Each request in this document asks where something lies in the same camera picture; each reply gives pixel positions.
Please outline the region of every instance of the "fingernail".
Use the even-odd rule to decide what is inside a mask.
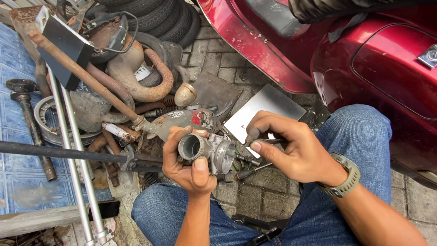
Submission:
[[[261,150],[261,145],[260,145],[260,143],[258,143],[257,141],[253,141],[253,142],[250,144],[250,148],[251,148],[253,151],[255,151],[256,153],[259,153],[260,150]]]
[[[194,161],[194,168],[196,170],[205,170],[208,168],[208,164],[204,158],[198,158]]]

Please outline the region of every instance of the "green watch strap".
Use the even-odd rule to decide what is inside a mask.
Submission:
[[[336,160],[340,165],[349,172],[349,176],[347,177],[347,180],[344,181],[339,186],[336,187],[330,187],[327,185],[324,185],[320,182],[316,182],[317,186],[326,194],[333,196],[333,197],[340,197],[342,198],[344,195],[348,194],[349,192],[353,191],[354,188],[359,184],[360,181],[360,169],[358,166],[348,158],[336,153],[331,153],[332,158]]]

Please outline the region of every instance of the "black rod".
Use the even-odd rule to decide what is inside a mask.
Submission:
[[[14,142],[0,141],[0,152],[18,155],[49,156],[67,159],[81,159],[100,162],[126,162],[123,155],[111,155],[89,151],[69,150],[32,144],[21,144]]]

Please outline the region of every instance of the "tool handle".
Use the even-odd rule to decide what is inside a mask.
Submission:
[[[242,180],[242,179],[246,178],[247,176],[250,176],[254,173],[256,173],[255,169],[241,171],[241,172],[235,174],[234,178],[235,178],[235,180]]]

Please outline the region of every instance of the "scrap metal pile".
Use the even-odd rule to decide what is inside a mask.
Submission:
[[[190,134],[181,141],[178,159],[187,165],[204,155],[212,174],[223,175],[234,159],[234,142],[216,133],[222,127],[218,116],[224,119],[236,99],[220,108],[195,102],[198,93],[180,64],[182,46],[193,41],[200,27],[197,12],[178,0],[150,1],[155,5],[146,10],[136,9],[137,2],[144,0],[102,1],[112,13],[96,6],[91,20],[85,18],[92,7],[88,4],[66,23],[65,1],[57,8],[60,13],[50,6],[10,12],[36,62],[36,83],[10,79],[6,86],[23,109],[34,145],[0,141],[0,151],[40,156],[48,181],[56,179],[50,157],[68,159],[86,245],[103,244],[108,234],[94,195],[93,169],[104,166],[113,186],[119,185],[120,171],[147,172],[147,181],[156,182],[156,173],[162,171],[159,151],[174,126],[211,133],[208,139]],[[147,21],[158,12],[165,13],[160,21]],[[34,109],[29,94],[33,91],[44,97]],[[44,142],[62,148],[45,147]],[[95,238],[80,183],[87,190]]]

